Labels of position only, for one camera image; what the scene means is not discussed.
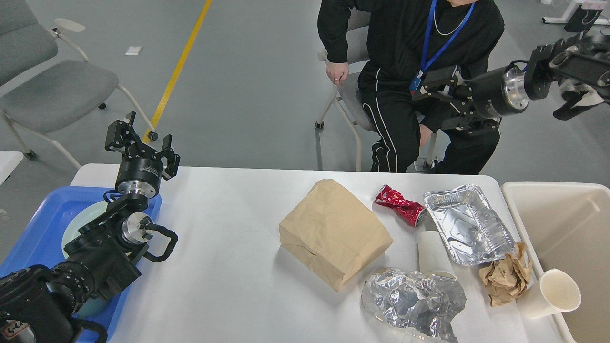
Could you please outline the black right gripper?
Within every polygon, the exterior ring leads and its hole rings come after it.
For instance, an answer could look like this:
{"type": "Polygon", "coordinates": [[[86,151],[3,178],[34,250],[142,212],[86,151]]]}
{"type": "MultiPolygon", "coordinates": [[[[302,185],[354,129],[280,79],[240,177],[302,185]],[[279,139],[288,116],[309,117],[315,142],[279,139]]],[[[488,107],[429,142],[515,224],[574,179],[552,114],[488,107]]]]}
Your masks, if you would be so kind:
{"type": "Polygon", "coordinates": [[[426,99],[466,102],[462,114],[446,119],[441,130],[457,130],[469,136],[497,130],[501,117],[522,113],[529,104],[525,72],[516,65],[485,72],[472,80],[462,77],[459,65],[427,72],[412,94],[413,101],[426,99]]]}

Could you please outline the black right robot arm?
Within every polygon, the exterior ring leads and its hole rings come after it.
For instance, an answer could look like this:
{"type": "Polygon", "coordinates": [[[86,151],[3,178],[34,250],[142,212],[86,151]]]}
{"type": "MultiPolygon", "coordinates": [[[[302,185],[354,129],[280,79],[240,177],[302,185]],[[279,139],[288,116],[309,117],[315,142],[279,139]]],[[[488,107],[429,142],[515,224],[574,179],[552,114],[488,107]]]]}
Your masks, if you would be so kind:
{"type": "Polygon", "coordinates": [[[568,120],[609,102],[609,38],[584,32],[535,48],[525,67],[510,65],[467,80],[457,65],[423,75],[412,92],[414,101],[434,98],[450,104],[455,115],[443,130],[469,135],[495,130],[501,118],[522,113],[530,101],[546,98],[557,82],[565,103],[553,115],[568,120]]]}

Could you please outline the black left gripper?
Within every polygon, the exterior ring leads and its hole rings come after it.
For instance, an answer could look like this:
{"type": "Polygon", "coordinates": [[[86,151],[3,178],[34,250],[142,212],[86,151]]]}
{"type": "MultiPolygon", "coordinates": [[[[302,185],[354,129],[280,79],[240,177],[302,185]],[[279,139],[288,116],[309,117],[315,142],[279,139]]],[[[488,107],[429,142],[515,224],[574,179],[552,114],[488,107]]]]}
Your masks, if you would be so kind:
{"type": "Polygon", "coordinates": [[[171,134],[163,138],[158,152],[149,145],[143,145],[133,128],[135,116],[136,112],[131,111],[126,119],[109,125],[104,148],[122,154],[116,191],[154,198],[159,193],[161,177],[170,180],[176,176],[181,157],[172,148],[171,134]]]}

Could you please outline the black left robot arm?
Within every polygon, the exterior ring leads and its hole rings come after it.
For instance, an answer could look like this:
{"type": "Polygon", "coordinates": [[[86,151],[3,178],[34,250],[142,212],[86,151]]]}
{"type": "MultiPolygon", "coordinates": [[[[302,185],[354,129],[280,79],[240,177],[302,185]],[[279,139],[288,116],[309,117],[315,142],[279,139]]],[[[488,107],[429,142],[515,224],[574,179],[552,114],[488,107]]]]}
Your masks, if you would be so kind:
{"type": "Polygon", "coordinates": [[[180,156],[166,135],[161,150],[146,145],[133,128],[136,113],[109,125],[107,151],[122,155],[115,187],[104,193],[105,211],[79,228],[64,247],[68,257],[48,268],[32,265],[1,279],[3,343],[74,343],[89,330],[107,341],[97,322],[75,317],[93,299],[109,301],[135,282],[137,262],[165,261],[177,234],[155,224],[144,211],[161,179],[177,174],[180,156]]]}

